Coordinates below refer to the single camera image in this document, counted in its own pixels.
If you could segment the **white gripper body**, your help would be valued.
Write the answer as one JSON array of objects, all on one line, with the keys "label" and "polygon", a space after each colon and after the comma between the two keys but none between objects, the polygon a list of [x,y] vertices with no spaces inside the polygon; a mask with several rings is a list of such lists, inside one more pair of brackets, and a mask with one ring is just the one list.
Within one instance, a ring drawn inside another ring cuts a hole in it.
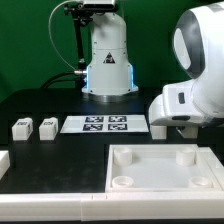
[{"label": "white gripper body", "polygon": [[224,117],[201,112],[191,97],[193,81],[165,85],[149,107],[149,123],[154,126],[224,126]]}]

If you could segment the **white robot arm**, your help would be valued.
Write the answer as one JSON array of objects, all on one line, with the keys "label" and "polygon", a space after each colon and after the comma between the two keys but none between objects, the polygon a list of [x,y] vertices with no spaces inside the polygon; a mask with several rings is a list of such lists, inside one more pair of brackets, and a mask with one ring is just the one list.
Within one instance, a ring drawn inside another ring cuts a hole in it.
[{"label": "white robot arm", "polygon": [[[128,63],[126,24],[114,13],[116,0],[84,0],[92,22],[92,61],[82,92],[99,99],[135,92]],[[185,11],[172,40],[190,79],[168,84],[149,107],[151,126],[224,124],[224,1]]]}]

